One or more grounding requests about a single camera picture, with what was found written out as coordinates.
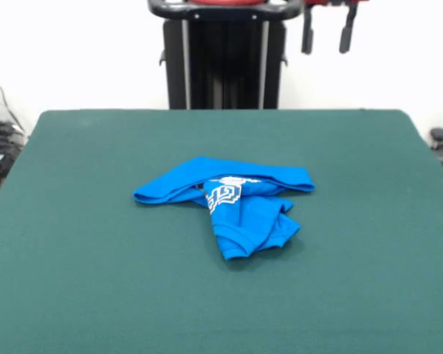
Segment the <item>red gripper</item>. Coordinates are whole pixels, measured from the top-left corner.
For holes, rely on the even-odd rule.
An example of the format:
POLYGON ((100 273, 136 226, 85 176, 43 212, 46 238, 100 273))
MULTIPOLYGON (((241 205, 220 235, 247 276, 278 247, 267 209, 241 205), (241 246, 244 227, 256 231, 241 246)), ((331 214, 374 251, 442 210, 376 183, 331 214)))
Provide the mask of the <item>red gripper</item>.
POLYGON ((342 29, 340 37, 339 51, 345 54, 350 50, 352 33, 354 29, 354 20, 357 15, 358 0, 304 0, 303 9, 303 37, 301 51, 303 54, 310 55, 313 44, 313 29, 312 29, 312 8, 314 5, 348 5, 348 14, 346 17, 345 26, 342 29))

